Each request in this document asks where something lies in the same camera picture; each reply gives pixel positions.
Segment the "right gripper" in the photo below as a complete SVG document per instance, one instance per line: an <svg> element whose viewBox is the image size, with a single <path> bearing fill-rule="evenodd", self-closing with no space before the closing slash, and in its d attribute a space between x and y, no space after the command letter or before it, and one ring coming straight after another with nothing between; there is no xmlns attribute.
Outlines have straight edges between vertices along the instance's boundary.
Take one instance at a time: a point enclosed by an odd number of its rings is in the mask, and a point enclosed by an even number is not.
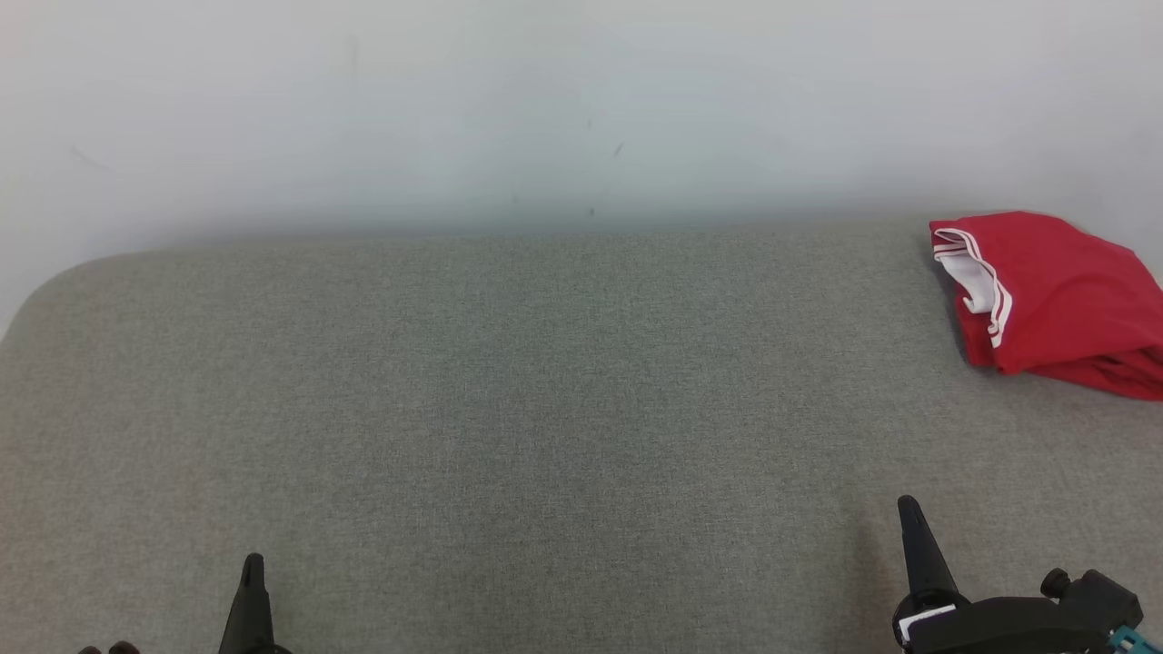
<svg viewBox="0 0 1163 654"><path fill-rule="evenodd" d="M897 509L909 593L897 606L892 626L906 653L1089 653L1106 647L1114 626L1113 597L965 600L919 502L902 495Z"/></svg>

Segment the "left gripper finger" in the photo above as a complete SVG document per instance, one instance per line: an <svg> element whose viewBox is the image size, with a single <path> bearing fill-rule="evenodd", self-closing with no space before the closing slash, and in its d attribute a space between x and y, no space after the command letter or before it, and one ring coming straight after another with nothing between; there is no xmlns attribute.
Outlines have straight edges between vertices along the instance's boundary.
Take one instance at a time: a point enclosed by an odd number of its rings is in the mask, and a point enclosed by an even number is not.
<svg viewBox="0 0 1163 654"><path fill-rule="evenodd" d="M224 623L219 654L291 653L274 642L273 606L264 580L263 556L248 554Z"/></svg>

